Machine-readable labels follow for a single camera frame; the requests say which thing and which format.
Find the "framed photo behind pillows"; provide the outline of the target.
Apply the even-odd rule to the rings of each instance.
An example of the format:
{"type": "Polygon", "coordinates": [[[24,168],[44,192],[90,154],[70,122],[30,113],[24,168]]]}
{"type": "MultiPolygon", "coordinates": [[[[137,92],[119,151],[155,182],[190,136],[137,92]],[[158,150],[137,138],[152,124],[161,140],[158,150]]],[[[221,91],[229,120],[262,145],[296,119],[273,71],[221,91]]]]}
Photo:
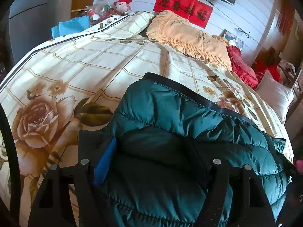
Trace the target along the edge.
{"type": "Polygon", "coordinates": [[[224,31],[223,31],[223,38],[225,38],[228,41],[229,46],[235,46],[240,51],[242,51],[244,42],[239,37],[235,36],[231,32],[229,32],[226,29],[224,29],[224,31]]]}

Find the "grey refrigerator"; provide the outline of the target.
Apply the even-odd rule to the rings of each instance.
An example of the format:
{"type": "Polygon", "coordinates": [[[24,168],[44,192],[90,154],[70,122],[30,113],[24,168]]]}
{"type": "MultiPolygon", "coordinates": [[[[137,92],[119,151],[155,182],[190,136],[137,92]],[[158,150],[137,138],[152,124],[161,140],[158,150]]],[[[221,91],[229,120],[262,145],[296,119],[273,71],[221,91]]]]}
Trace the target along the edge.
{"type": "Polygon", "coordinates": [[[52,38],[51,28],[71,19],[72,0],[15,0],[9,12],[13,62],[52,38]]]}

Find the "pink pig plush toy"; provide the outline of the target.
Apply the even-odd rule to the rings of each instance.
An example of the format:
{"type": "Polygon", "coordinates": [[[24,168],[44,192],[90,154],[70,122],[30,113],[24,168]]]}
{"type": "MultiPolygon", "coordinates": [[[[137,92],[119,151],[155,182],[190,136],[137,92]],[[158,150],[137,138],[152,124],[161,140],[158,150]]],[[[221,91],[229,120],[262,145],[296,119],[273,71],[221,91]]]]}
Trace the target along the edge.
{"type": "Polygon", "coordinates": [[[130,3],[132,0],[118,0],[113,3],[114,11],[119,15],[125,15],[132,10],[130,3]]]}

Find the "dark green quilted puffer jacket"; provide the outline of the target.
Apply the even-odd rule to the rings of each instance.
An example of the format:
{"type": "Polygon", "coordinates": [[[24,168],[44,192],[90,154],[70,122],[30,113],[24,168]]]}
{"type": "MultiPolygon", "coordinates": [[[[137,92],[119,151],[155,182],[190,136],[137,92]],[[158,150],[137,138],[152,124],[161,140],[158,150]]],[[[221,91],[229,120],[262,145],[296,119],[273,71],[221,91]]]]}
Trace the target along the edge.
{"type": "Polygon", "coordinates": [[[286,141],[163,76],[130,85],[104,131],[117,140],[98,206],[106,226],[193,226],[220,159],[259,176],[274,217],[287,185],[286,141]]]}

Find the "red heart-shaped cushion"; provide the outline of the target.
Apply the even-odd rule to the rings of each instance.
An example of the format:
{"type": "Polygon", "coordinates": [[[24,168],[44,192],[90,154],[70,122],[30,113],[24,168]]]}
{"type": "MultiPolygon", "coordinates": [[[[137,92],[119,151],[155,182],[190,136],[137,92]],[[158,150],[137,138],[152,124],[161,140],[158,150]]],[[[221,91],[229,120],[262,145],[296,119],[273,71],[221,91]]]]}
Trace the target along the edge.
{"type": "Polygon", "coordinates": [[[249,87],[256,89],[259,81],[254,70],[248,66],[242,59],[241,51],[236,46],[226,47],[231,64],[232,71],[249,87]]]}

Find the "red tassel wall ornament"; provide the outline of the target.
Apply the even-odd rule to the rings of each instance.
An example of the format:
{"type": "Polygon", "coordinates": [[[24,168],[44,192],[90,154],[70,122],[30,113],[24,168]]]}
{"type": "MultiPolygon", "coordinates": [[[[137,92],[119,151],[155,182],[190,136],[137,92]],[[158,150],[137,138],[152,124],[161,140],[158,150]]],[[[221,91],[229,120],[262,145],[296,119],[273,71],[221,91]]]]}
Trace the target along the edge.
{"type": "Polygon", "coordinates": [[[276,28],[282,35],[288,35],[291,31],[295,9],[289,0],[281,0],[280,14],[276,28]]]}

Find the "peach ruffled pillow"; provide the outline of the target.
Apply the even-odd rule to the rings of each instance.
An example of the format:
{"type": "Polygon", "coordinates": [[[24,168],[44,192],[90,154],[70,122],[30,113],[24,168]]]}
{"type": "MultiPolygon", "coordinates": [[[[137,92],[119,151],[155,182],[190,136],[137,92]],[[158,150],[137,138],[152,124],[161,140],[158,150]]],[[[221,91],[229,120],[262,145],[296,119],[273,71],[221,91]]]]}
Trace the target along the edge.
{"type": "Polygon", "coordinates": [[[170,45],[181,53],[232,70],[227,52],[228,41],[192,27],[187,19],[172,11],[160,12],[147,28],[146,35],[160,43],[170,45]]]}

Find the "white satin pillow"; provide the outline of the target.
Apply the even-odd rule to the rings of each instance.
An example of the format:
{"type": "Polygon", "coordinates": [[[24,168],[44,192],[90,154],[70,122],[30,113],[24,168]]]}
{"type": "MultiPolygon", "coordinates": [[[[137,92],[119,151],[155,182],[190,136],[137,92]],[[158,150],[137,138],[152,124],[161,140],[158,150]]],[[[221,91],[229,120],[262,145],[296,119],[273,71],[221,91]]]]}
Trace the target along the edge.
{"type": "Polygon", "coordinates": [[[289,106],[294,100],[294,90],[277,82],[266,70],[255,91],[276,112],[281,123],[285,124],[289,106]]]}

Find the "blue paper bag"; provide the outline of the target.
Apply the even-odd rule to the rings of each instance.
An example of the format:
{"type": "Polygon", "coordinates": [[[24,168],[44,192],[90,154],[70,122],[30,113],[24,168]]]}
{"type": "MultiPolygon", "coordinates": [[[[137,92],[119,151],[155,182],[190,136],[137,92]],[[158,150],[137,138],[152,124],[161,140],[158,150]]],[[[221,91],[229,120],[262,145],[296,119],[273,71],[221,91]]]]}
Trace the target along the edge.
{"type": "Polygon", "coordinates": [[[82,32],[90,27],[88,15],[75,17],[69,21],[59,22],[51,28],[52,38],[82,32]]]}

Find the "red Chinese new year banner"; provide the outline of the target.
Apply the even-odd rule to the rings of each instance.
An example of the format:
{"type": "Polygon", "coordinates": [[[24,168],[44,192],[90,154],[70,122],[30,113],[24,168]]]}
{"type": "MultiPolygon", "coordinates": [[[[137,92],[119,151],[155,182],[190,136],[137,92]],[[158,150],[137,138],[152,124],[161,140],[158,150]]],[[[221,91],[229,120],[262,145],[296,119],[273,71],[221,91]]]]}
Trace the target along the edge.
{"type": "Polygon", "coordinates": [[[169,10],[194,25],[206,28],[213,7],[198,0],[156,0],[153,11],[169,10]]]}

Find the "floral cream bed quilt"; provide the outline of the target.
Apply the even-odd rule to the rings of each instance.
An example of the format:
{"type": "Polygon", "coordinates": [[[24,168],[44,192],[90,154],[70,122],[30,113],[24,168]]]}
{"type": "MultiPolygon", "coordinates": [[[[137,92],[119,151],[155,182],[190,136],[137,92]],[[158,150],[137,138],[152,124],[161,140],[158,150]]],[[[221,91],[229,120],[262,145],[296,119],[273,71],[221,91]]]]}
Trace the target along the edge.
{"type": "Polygon", "coordinates": [[[80,130],[109,120],[129,85],[147,72],[165,76],[234,109],[273,137],[288,139],[276,112],[232,70],[150,39],[154,13],[140,11],[27,53],[1,83],[1,106],[16,146],[20,220],[26,226],[47,168],[77,161],[80,130]]]}

